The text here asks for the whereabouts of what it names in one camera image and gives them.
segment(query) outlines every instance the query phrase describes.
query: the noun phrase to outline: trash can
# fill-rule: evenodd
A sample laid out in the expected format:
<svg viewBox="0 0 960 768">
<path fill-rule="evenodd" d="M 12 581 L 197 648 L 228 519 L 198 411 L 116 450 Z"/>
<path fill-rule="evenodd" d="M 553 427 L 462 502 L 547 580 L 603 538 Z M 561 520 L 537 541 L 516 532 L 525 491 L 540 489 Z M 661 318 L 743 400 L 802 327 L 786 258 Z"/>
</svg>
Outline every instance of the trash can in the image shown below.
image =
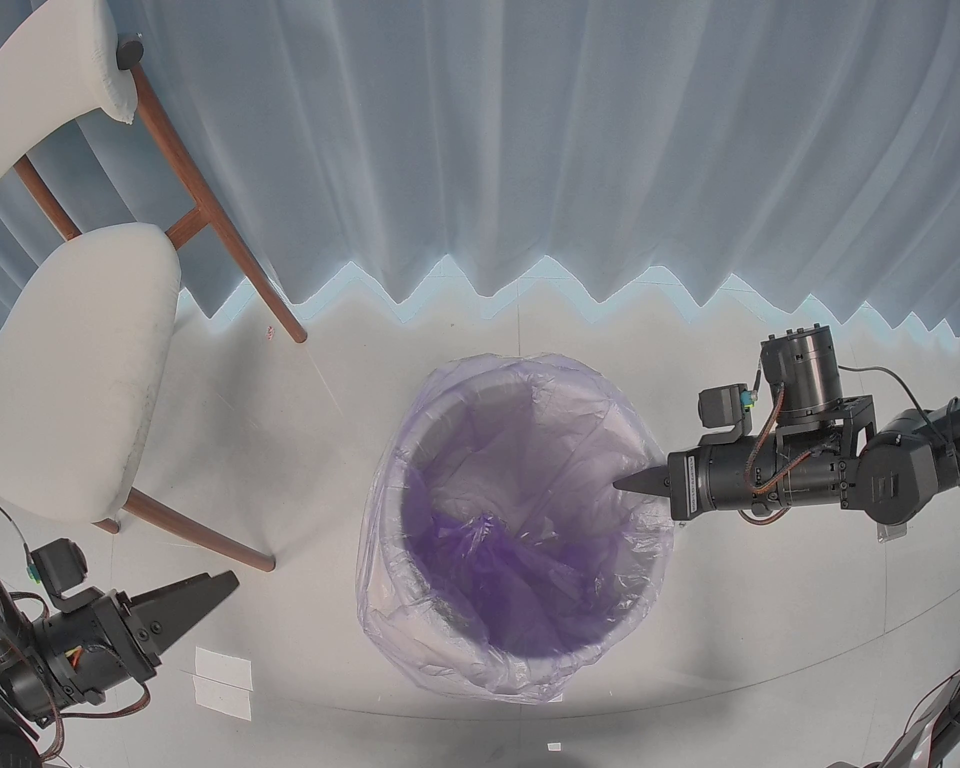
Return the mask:
<svg viewBox="0 0 960 768">
<path fill-rule="evenodd" d="M 428 690 L 556 698 L 657 599 L 669 505 L 612 481 L 663 463 L 624 395 L 574 360 L 482 355 L 437 369 L 373 479 L 364 632 Z"/>
</svg>

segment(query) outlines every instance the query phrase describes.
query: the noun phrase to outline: gray floor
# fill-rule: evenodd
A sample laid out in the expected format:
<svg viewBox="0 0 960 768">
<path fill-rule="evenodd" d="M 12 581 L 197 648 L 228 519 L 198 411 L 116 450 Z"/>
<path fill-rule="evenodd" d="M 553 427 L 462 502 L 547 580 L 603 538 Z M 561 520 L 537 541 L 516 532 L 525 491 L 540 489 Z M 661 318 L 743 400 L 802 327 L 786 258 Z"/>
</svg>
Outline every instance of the gray floor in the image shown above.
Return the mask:
<svg viewBox="0 0 960 768">
<path fill-rule="evenodd" d="M 479 352 L 567 354 L 620 387 L 670 450 L 700 435 L 697 392 L 752 380 L 768 333 L 831 322 L 814 300 L 785 315 L 735 281 L 701 309 L 673 282 L 649 277 L 598 308 L 575 280 L 527 278 L 485 300 L 440 269 L 392 308 L 353 281 L 309 321 L 303 346 L 279 327 L 270 334 L 275 322 L 257 300 L 228 324 L 183 300 L 136 485 L 271 549 L 279 565 L 269 575 L 238 567 L 238 592 L 165 657 L 151 706 L 122 721 L 68 723 L 64 757 L 74 768 L 880 759 L 916 700 L 960 665 L 960 492 L 935 499 L 886 545 L 862 513 L 830 508 L 794 510 L 763 529 L 721 513 L 698 519 L 677 531 L 648 619 L 555 704 L 425 693 L 359 629 L 367 489 L 436 366 Z M 900 371 L 929 407 L 957 394 L 960 342 L 939 330 L 911 319 L 891 331 L 869 309 L 833 328 L 841 362 Z M 908 406 L 881 375 L 844 374 L 844 387 L 873 393 L 881 422 Z M 758 412 L 769 407 L 765 395 Z M 230 567 L 129 516 L 118 537 L 18 518 L 31 542 L 75 539 L 101 588 L 133 594 Z M 0 575 L 23 588 L 15 550 L 5 535 Z M 251 722 L 197 706 L 197 646 L 252 661 Z M 125 684 L 111 701 L 135 697 Z"/>
</svg>

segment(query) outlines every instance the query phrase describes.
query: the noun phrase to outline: plastic bag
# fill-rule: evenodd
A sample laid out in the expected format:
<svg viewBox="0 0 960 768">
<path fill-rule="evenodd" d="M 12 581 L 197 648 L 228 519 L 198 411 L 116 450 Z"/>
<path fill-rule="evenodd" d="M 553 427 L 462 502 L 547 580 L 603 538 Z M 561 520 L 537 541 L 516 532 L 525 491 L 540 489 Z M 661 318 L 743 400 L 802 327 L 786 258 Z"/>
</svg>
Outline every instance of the plastic bag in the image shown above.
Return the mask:
<svg viewBox="0 0 960 768">
<path fill-rule="evenodd" d="M 611 483 L 663 463 L 626 397 L 574 360 L 437 369 L 373 478 L 364 632 L 428 690 L 554 699 L 660 593 L 669 504 Z"/>
</svg>

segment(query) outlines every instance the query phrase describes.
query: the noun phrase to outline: brown wooden frame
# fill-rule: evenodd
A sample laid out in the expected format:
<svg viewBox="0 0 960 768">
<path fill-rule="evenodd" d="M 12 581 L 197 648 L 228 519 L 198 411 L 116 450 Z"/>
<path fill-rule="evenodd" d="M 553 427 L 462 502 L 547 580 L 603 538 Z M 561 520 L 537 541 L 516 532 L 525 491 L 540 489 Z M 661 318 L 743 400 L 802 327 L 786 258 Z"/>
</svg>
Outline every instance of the brown wooden frame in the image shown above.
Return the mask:
<svg viewBox="0 0 960 768">
<path fill-rule="evenodd" d="M 194 202 L 194 207 L 167 229 L 167 237 L 170 238 L 170 242 L 173 243 L 174 248 L 182 248 L 183 244 L 188 242 L 197 232 L 207 225 L 211 225 L 237 266 L 247 276 L 256 292 L 260 294 L 260 297 L 270 307 L 277 320 L 293 340 L 298 343 L 306 341 L 306 330 L 303 329 L 303 326 L 294 317 L 293 312 L 290 311 L 290 307 L 280 297 L 263 268 L 253 258 L 253 254 L 244 242 L 243 237 L 240 236 L 233 222 L 220 205 L 220 201 L 210 190 L 200 169 L 197 168 L 190 153 L 187 152 L 186 147 L 180 140 L 177 130 L 170 122 L 170 118 L 167 117 L 163 105 L 156 97 L 143 68 L 137 64 L 131 72 L 133 82 L 136 84 L 136 113 L 143 120 L 147 131 L 154 138 L 156 145 L 167 162 L 170 163 L 170 167 L 173 168 L 177 178 L 180 179 L 180 183 L 190 193 Z M 74 237 L 79 237 L 82 234 L 80 228 L 63 210 L 63 206 L 60 205 L 50 188 L 40 177 L 34 164 L 24 156 L 13 167 L 30 194 L 33 195 L 36 203 L 63 239 L 72 240 Z M 136 488 L 131 489 L 130 496 L 124 504 L 124 509 L 131 515 L 146 520 L 158 528 L 162 528 L 198 546 L 233 558 L 239 563 L 264 571 L 272 571 L 276 567 L 276 559 L 273 555 L 265 555 L 238 541 L 228 539 L 226 536 L 218 534 L 188 517 L 184 517 Z M 120 532 L 119 523 L 112 519 L 101 520 L 94 525 L 111 534 Z"/>
</svg>

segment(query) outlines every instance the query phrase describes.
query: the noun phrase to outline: curtain fold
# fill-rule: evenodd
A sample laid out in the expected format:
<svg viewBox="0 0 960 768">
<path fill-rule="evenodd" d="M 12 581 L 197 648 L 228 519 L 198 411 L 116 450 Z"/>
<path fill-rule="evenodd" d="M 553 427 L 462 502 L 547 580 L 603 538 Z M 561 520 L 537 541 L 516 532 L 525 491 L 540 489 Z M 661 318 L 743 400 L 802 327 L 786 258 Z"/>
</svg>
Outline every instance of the curtain fold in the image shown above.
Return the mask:
<svg viewBox="0 0 960 768">
<path fill-rule="evenodd" d="M 294 303 L 346 263 L 405 299 L 449 253 L 490 295 L 545 254 L 597 300 L 868 301 L 960 333 L 960 2 L 124 0 L 184 142 Z M 31 6 L 0 6 L 6 39 Z M 190 207 L 142 126 L 30 153 L 83 230 Z M 59 242 L 0 180 L 0 313 Z M 240 280 L 205 232 L 184 284 Z"/>
</svg>

